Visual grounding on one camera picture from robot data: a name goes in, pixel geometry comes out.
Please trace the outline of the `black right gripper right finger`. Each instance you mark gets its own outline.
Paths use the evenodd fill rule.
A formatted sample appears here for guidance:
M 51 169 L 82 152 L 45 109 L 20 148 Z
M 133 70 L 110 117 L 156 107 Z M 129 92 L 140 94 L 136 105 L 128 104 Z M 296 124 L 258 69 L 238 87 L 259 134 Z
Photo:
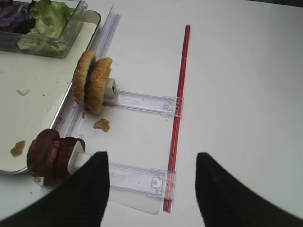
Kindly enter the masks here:
M 207 227 L 301 227 L 303 220 L 268 202 L 208 153 L 196 158 L 196 199 Z

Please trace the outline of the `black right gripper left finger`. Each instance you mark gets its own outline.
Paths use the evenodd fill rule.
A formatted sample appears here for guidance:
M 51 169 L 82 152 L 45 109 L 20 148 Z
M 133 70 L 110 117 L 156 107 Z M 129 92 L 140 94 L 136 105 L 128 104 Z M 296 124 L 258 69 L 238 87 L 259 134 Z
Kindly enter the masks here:
M 108 156 L 96 152 L 45 197 L 5 218 L 2 227 L 99 227 L 110 190 Z

